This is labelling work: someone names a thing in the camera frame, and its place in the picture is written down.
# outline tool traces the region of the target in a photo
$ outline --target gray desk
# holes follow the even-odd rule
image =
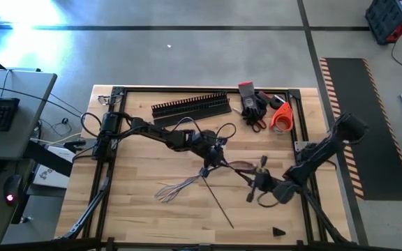
[[[0,87],[3,86],[5,77],[6,71],[2,70]],[[57,75],[53,73],[12,71],[7,76],[6,89],[47,100],[56,79]],[[10,130],[0,132],[0,159],[19,160],[24,154],[32,130],[35,128],[46,102],[10,91],[4,91],[3,96],[19,98],[20,103]]]

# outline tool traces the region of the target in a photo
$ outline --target concrete floor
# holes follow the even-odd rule
[[[24,4],[31,4],[28,10]],[[311,26],[366,26],[366,0],[304,1]],[[46,31],[29,25],[71,26],[222,25],[301,26],[293,0],[56,0],[2,1],[0,62],[8,67],[40,68],[58,74],[53,93],[86,110],[94,84],[317,87],[303,31]],[[368,60],[387,113],[402,148],[402,67],[390,58],[392,46],[377,45],[368,31],[314,31],[319,57]],[[395,49],[402,61],[402,38]],[[73,132],[77,119],[47,105],[42,118],[64,116]],[[47,139],[59,139],[51,132]],[[370,245],[402,248],[402,202],[358,201]],[[37,214],[19,235],[13,226],[4,243],[53,237],[58,213],[38,215],[61,206],[60,199],[34,197],[27,214]]]

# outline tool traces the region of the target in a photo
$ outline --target computer mouse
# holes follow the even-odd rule
[[[13,206],[16,204],[21,195],[21,175],[14,174],[6,179],[4,182],[3,192],[4,192],[4,200],[7,205]]]

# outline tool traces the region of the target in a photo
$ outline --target black floor mat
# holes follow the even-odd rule
[[[355,195],[402,201],[402,154],[365,59],[321,59],[334,117],[350,112],[369,126],[364,140],[343,152]]]

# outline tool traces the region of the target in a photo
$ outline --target wooden table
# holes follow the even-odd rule
[[[97,96],[110,95],[111,90],[112,86],[94,86],[88,112],[101,118],[107,107],[100,105]],[[300,91],[309,139],[318,142],[326,135],[318,91]],[[153,121],[150,108],[152,105],[199,95],[201,94],[129,92],[126,112],[142,117],[145,121]],[[232,107],[241,107],[238,94],[228,96]],[[265,117],[268,125],[272,114],[269,109]],[[269,158],[267,167],[271,175],[277,177],[281,177],[295,163],[289,134],[278,135],[272,130],[255,133],[234,112],[198,121],[202,130],[213,131],[227,122],[237,126],[237,134],[225,147],[228,161],[246,160],[257,163],[265,154]],[[99,125],[95,120],[88,118],[85,123],[88,129],[98,132]],[[179,129],[183,128],[194,128],[194,125],[183,124]],[[128,125],[122,125],[122,130],[126,129]],[[232,128],[226,127],[221,134],[226,136],[231,132]],[[90,136],[84,132],[83,137]],[[232,170],[220,168],[212,172],[207,182],[232,221],[232,229],[202,180],[182,190],[168,204],[162,204],[154,198],[154,194],[165,184],[181,183],[185,178],[197,174],[202,166],[202,159],[193,153],[176,153],[162,143],[135,135],[120,143],[117,156],[103,231],[104,240],[114,237],[116,242],[129,243],[244,245],[292,245],[296,240],[306,240],[299,195],[295,195],[285,205],[263,208],[256,201],[246,202],[250,188]],[[95,166],[96,163],[88,158],[80,159],[74,164],[56,236],[65,234],[87,207]],[[316,177],[323,210],[342,235],[350,240],[334,167],[324,164],[316,172]],[[274,198],[267,195],[264,201],[272,203]],[[98,211],[94,214],[91,236],[95,234],[97,218]],[[318,238],[315,216],[312,217],[312,222],[314,236]],[[272,227],[278,227],[287,234],[273,237]]]

